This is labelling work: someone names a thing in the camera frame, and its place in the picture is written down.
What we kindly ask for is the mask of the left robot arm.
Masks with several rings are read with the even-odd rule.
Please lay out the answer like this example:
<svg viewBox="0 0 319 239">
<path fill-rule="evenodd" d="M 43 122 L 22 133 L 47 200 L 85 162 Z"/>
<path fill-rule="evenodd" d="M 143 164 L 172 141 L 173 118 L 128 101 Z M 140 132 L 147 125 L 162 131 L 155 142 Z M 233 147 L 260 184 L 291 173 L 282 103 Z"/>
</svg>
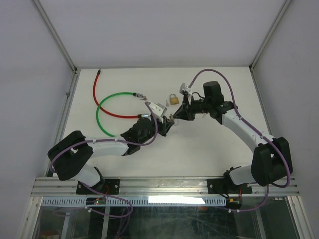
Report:
<svg viewBox="0 0 319 239">
<path fill-rule="evenodd" d="M 132 155 L 152 143 L 158 134 L 165 137 L 173 125 L 173 117 L 164 116 L 156 121 L 142 118 L 119 137 L 106 139 L 89 139 L 76 130 L 48 151 L 50 170 L 61 181 L 74 179 L 87 185 L 91 192 L 100 193 L 105 186 L 104 178 L 96 167 L 87 164 L 89 159 Z"/>
</svg>

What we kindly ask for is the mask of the large brass padlock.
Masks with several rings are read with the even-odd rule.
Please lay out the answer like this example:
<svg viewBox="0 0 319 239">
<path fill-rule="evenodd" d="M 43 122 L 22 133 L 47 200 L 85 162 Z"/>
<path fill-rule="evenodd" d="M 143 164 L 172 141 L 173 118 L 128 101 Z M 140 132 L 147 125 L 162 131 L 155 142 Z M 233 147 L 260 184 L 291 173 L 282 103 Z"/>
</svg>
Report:
<svg viewBox="0 0 319 239">
<path fill-rule="evenodd" d="M 179 99 L 176 94 L 170 94 L 169 96 L 169 102 L 171 105 L 178 105 L 179 104 Z"/>
</svg>

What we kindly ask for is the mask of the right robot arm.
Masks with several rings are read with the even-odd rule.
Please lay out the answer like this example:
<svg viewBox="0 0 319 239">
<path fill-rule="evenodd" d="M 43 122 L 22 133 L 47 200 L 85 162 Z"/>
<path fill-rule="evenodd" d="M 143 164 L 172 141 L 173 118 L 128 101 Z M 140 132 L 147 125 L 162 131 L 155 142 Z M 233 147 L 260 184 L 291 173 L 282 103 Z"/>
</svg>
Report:
<svg viewBox="0 0 319 239">
<path fill-rule="evenodd" d="M 240 116 L 233 102 L 225 101 L 217 81 L 204 83 L 203 89 L 204 97 L 196 100 L 189 85 L 183 83 L 179 90 L 183 101 L 173 117 L 193 121 L 197 114 L 208 114 L 233 131 L 253 153 L 251 165 L 232 167 L 224 173 L 224 190 L 234 193 L 245 183 L 267 186 L 284 177 L 290 180 L 293 166 L 288 141 L 261 132 Z"/>
</svg>

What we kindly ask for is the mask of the green cable lock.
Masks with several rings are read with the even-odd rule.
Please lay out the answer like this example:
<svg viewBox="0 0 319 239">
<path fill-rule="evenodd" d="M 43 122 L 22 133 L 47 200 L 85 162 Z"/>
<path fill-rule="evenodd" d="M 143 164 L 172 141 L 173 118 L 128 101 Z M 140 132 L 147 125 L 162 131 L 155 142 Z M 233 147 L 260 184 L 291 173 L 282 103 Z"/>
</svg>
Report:
<svg viewBox="0 0 319 239">
<path fill-rule="evenodd" d="M 108 100 L 105 100 L 105 98 L 99 101 L 100 104 L 96 108 L 95 118 L 97 127 L 106 136 L 115 137 L 129 129 L 129 127 L 136 123 L 138 119 L 120 119 L 112 117 L 102 112 L 100 106 L 114 114 L 132 116 L 140 114 L 139 110 L 143 109 L 143 106 L 141 106 L 142 100 L 133 96 L 123 95 L 112 97 Z"/>
</svg>

